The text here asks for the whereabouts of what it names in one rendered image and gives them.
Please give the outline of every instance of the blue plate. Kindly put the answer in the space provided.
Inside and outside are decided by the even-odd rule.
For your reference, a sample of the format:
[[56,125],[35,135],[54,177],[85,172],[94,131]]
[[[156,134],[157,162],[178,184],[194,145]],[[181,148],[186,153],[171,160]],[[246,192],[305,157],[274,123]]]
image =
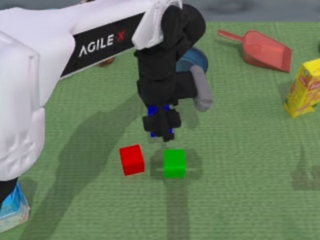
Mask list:
[[194,47],[187,51],[180,58],[180,60],[176,63],[175,70],[177,72],[189,71],[193,65],[200,66],[205,73],[208,70],[208,59],[206,55]]

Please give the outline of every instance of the red dustpan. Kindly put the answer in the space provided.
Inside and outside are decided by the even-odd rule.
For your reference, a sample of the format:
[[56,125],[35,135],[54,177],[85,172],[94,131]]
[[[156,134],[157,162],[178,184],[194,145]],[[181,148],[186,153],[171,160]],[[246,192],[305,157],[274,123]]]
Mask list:
[[290,72],[292,51],[284,44],[252,30],[247,31],[244,36],[237,36],[223,30],[218,30],[217,33],[221,37],[242,43],[242,57],[247,64]]

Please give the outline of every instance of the yellow box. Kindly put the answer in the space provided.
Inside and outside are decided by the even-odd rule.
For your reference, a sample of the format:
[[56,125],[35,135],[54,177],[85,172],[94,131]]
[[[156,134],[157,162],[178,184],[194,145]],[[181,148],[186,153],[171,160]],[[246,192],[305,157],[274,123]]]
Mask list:
[[320,102],[320,58],[303,63],[297,73],[284,109],[292,118],[315,111]]

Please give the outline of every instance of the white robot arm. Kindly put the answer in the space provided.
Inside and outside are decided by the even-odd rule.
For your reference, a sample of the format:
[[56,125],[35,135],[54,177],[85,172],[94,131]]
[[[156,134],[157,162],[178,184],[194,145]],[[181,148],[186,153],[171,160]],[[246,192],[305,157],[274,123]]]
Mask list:
[[161,18],[181,0],[96,0],[63,9],[0,11],[0,181],[39,158],[57,82],[162,39]]

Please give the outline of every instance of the red letter x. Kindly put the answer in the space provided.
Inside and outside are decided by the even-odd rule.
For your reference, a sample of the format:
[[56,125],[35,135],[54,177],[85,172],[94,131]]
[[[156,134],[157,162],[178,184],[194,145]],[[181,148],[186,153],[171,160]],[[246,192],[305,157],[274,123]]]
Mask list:
[[122,40],[125,40],[125,33],[126,33],[126,31],[120,31],[120,32],[118,32],[118,36],[117,36],[117,41],[118,42],[121,42]]

